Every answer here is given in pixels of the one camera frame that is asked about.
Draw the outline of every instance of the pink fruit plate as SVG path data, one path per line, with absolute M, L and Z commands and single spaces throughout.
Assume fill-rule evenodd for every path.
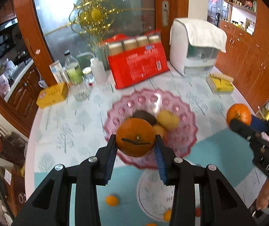
M 107 113 L 108 118 L 104 125 L 105 139 L 108 141 L 111 134 L 116 133 L 119 125 L 125 119 L 131 117 L 136 110 L 145 110 L 154 116 L 161 110 L 168 110 L 177 115 L 180 124 L 168 133 L 165 146 L 172 148 L 176 156 L 179 157 L 184 157 L 190 153 L 191 147 L 197 141 L 198 128 L 195 124 L 195 114 L 180 97 L 160 89 L 135 91 L 132 95 L 122 96 L 121 100 L 115 102 L 112 109 Z M 140 169 L 157 169 L 154 152 L 140 158 L 129 157 L 120 150 L 117 154 L 125 164 L 131 164 Z

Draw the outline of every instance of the white cloth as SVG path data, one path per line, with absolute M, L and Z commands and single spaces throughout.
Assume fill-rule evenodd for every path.
M 227 41 L 226 33 L 210 22 L 200 19 L 177 18 L 173 23 L 181 23 L 185 26 L 188 33 L 189 43 L 195 47 L 213 47 L 222 52 L 226 52 L 225 44 Z

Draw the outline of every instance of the human hand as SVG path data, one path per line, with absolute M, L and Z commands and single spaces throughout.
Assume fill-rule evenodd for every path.
M 265 209 L 269 204 L 269 179 L 266 179 L 256 200 L 256 210 Z

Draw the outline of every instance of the dining table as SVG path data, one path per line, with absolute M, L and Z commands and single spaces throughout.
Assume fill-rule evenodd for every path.
M 169 92 L 190 106 L 194 113 L 196 140 L 183 158 L 194 165 L 214 164 L 250 207 L 265 182 L 265 175 L 253 165 L 249 142 L 227 126 L 227 110 L 235 103 L 248 103 L 235 88 L 232 94 L 214 94 L 206 74 L 181 75 L 168 63 L 169 71 L 125 89 L 117 90 L 108 71 L 104 85 L 93 85 L 87 100 L 78 102 L 68 94 L 65 101 L 38 109 L 31 129 L 25 162 L 25 191 L 29 198 L 56 164 L 80 164 L 107 145 L 105 123 L 113 104 L 124 96 L 145 90 Z M 74 225 L 75 188 L 72 187 L 70 225 Z M 199 206 L 195 186 L 196 207 Z M 102 226 L 168 225 L 163 215 L 172 207 L 174 187 L 164 186 L 156 169 L 126 164 L 116 157 L 111 180 L 97 186 Z M 108 195 L 119 199 L 117 206 L 105 202 Z

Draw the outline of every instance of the silver screw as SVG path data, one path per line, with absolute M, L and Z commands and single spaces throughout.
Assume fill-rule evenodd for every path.
M 55 166 L 55 170 L 56 171 L 60 171 L 62 169 L 63 169 L 63 165 L 62 164 L 58 164 L 58 165 Z
M 88 161 L 91 162 L 91 163 L 94 163 L 94 162 L 96 162 L 97 160 L 98 160 L 98 158 L 95 157 L 95 156 L 91 156 L 91 157 L 88 158 Z
M 210 171 L 216 171 L 217 167 L 215 165 L 209 165 L 208 166 Z
M 176 162 L 176 163 L 182 163 L 183 162 L 183 159 L 181 157 L 175 157 L 174 158 L 174 162 Z

